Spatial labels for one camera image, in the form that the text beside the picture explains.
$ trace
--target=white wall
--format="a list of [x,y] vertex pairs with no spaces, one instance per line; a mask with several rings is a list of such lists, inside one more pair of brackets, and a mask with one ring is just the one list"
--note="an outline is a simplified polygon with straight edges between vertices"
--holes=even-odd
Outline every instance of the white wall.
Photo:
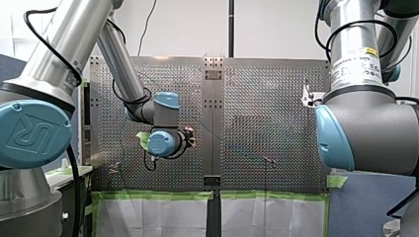
[[[59,0],[0,0],[0,53],[27,60],[37,42],[26,29],[23,12],[55,6]],[[254,58],[325,59],[316,44],[313,27],[317,8],[314,0],[237,0],[235,8],[235,56]],[[127,48],[136,55],[145,19],[153,0],[125,0],[116,22],[125,31]],[[33,16],[39,31],[49,16]],[[228,0],[157,0],[141,55],[211,56],[227,55]],[[320,23],[323,41],[330,35]],[[402,64],[402,75],[391,85],[397,95],[409,96],[414,83],[418,55]]]

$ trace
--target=cable clip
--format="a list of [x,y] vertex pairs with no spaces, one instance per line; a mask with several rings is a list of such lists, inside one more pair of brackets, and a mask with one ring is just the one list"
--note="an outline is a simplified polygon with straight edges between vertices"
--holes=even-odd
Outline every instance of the cable clip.
[[302,88],[302,105],[309,108],[315,108],[323,101],[324,92],[310,92],[310,86],[303,85]]
[[186,146],[195,147],[195,138],[194,138],[194,129],[190,126],[185,126],[183,129],[183,134],[185,136]]

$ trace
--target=blue joint cap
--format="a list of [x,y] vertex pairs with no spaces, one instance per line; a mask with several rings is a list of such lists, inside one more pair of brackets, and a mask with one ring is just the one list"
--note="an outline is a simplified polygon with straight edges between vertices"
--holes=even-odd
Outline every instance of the blue joint cap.
[[175,139],[166,131],[155,131],[148,137],[148,152],[157,157],[167,157],[176,149]]
[[345,131],[327,106],[315,110],[317,146],[320,158],[331,168],[355,170],[355,160]]
[[173,92],[158,92],[154,96],[154,102],[173,110],[179,110],[179,95]]
[[388,79],[388,82],[396,82],[398,78],[400,78],[400,74],[401,74],[401,66],[397,65],[393,73],[391,74],[391,77]]
[[54,161],[72,136],[64,111],[39,100],[1,106],[0,131],[0,166],[10,169],[31,169]]

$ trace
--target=warning label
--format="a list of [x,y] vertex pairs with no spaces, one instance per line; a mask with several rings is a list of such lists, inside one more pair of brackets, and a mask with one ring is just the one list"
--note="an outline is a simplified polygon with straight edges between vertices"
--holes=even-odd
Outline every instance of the warning label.
[[333,64],[332,81],[354,82],[357,80],[381,81],[381,70],[379,59],[371,53],[352,54],[349,57],[341,58]]

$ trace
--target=white cloth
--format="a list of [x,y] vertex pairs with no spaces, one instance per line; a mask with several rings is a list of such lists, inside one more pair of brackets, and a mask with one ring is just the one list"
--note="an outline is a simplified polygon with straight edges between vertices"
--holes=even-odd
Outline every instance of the white cloth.
[[223,199],[222,237],[323,237],[325,201]]
[[205,237],[207,200],[102,200],[96,237]]

